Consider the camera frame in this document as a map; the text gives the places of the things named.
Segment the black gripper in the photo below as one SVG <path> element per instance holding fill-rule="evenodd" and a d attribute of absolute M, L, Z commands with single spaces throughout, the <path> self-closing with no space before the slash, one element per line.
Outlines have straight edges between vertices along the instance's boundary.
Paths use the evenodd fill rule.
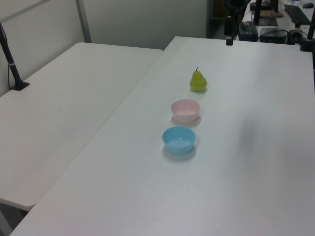
<path fill-rule="evenodd" d="M 241 21 L 241 10 L 248 5 L 247 0 L 228 0 L 227 7 L 234 11 L 233 18 L 228 16 L 224 19 L 224 35 L 226 37 L 226 45 L 232 46 L 233 40 L 236 40 L 239 33 L 239 24 Z"/>

